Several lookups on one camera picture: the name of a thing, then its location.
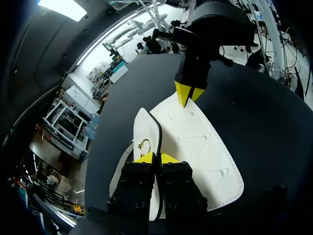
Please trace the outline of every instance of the white shelf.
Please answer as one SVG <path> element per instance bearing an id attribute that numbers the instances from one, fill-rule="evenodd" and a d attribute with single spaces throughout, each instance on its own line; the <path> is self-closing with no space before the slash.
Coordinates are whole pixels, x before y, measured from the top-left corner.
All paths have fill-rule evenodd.
<path id="1" fill-rule="evenodd" d="M 83 123 L 87 124 L 87 121 L 84 120 L 81 116 L 79 116 L 74 110 L 73 107 L 69 107 L 67 106 L 63 101 L 57 99 L 59 101 L 59 103 L 56 104 L 56 106 L 48 113 L 48 115 L 46 117 L 44 117 L 44 121 L 50 126 L 50 128 L 52 128 L 56 133 L 58 133 L 63 139 L 67 140 L 68 142 L 70 142 L 74 148 L 78 149 L 81 152 L 86 152 L 88 153 L 88 151 L 86 150 L 87 147 L 87 143 L 88 143 L 88 137 L 84 137 L 83 141 L 80 141 L 79 139 L 77 139 L 77 136 L 79 135 L 80 129 L 82 128 Z M 63 105 L 64 108 L 60 111 L 60 113 L 57 115 L 57 118 L 50 123 L 47 118 L 60 106 Z M 78 127 L 78 130 L 76 132 L 75 135 L 71 134 L 73 136 L 73 139 L 71 139 L 72 137 L 67 137 L 65 136 L 63 133 L 61 133 L 54 125 L 57 123 L 58 119 L 62 116 L 62 114 L 66 111 L 69 110 L 70 112 L 72 112 L 77 118 L 79 118 L 81 120 L 80 125 Z M 63 129 L 63 131 L 68 132 L 66 129 L 64 129 L 61 125 L 60 128 Z"/>

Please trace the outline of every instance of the black table surface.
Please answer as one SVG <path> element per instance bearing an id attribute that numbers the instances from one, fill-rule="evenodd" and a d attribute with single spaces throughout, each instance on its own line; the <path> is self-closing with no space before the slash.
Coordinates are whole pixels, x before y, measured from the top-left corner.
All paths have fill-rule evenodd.
<path id="1" fill-rule="evenodd" d="M 141 107 L 153 109 L 175 92 L 180 55 L 141 55 L 110 88 L 88 155 L 85 205 L 106 210 L 116 166 L 133 139 Z M 253 69 L 211 63 L 206 92 L 196 104 L 212 123 L 244 181 L 233 206 L 247 205 L 284 184 L 297 196 L 312 168 L 313 112 L 292 91 Z"/>

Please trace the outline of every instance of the white leather piece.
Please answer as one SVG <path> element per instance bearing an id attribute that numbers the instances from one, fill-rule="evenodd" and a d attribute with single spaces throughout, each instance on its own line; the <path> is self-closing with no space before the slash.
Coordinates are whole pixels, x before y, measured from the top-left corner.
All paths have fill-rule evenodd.
<path id="1" fill-rule="evenodd" d="M 151 147 L 150 151 L 157 155 L 159 152 L 161 135 L 162 133 L 158 123 L 144 108 L 141 108 L 134 121 L 134 160 L 139 159 L 141 154 L 147 154 L 149 152 L 149 147 Z M 140 150 L 138 146 L 145 139 L 148 139 L 149 142 L 144 141 L 143 148 Z M 149 214 L 149 220 L 152 221 L 157 218 L 157 213 L 159 210 L 159 193 L 156 178 L 153 187 L 153 193 L 151 195 L 150 205 L 153 205 L 153 207 L 150 207 Z"/>
<path id="2" fill-rule="evenodd" d="M 191 99 L 183 108 L 174 93 L 151 114 L 162 128 L 161 152 L 189 163 L 195 183 L 208 199 L 208 211 L 241 196 L 244 182 L 238 168 L 212 124 Z M 150 214 L 156 214 L 158 208 L 158 203 L 151 203 Z"/>

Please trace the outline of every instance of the floor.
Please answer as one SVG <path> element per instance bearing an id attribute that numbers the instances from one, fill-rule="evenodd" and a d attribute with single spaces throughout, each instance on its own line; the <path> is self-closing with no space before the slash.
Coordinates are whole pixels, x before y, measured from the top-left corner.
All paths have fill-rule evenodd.
<path id="1" fill-rule="evenodd" d="M 262 36 L 263 44 L 266 44 L 266 38 Z M 257 44 L 260 44 L 259 38 L 257 34 L 255 35 L 255 40 Z M 231 46 L 224 46 L 225 50 L 225 57 L 232 59 L 234 62 L 238 64 L 245 65 L 247 62 L 247 52 L 244 49 L 243 52 L 240 51 L 240 48 L 237 48 L 237 50 L 234 49 L 234 47 Z M 259 49 L 259 47 L 253 47 L 252 52 L 256 52 Z M 292 66 L 295 63 L 295 56 L 293 54 L 296 53 L 295 49 L 287 44 L 286 47 L 286 55 L 287 55 L 287 66 Z M 266 51 L 272 51 L 272 43 L 271 41 L 267 41 L 267 50 Z M 309 62 L 308 60 L 298 51 L 297 52 L 297 61 L 295 66 L 297 67 L 301 78 L 301 82 L 303 84 L 303 89 L 306 89 L 307 83 L 308 83 L 308 77 L 309 77 Z M 273 57 L 273 53 L 269 52 L 267 53 L 268 56 Z M 296 77 L 291 82 L 291 90 L 296 89 Z M 312 82 L 309 83 L 309 89 L 308 94 L 305 97 L 305 102 L 307 105 L 313 110 L 313 87 Z M 87 164 L 88 159 L 86 159 L 81 166 L 79 164 L 75 165 L 69 174 L 68 178 L 64 178 L 62 182 L 60 183 L 57 192 L 65 195 L 68 200 L 84 205 L 85 204 L 85 177 L 86 177 L 86 170 L 87 170 Z"/>

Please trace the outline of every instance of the ceiling light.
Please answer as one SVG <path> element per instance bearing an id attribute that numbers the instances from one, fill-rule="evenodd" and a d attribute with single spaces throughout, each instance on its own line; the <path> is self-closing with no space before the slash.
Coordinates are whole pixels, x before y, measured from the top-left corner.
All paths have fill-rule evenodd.
<path id="1" fill-rule="evenodd" d="M 87 14 L 87 11 L 74 0 L 40 0 L 38 5 L 65 15 L 77 22 Z"/>

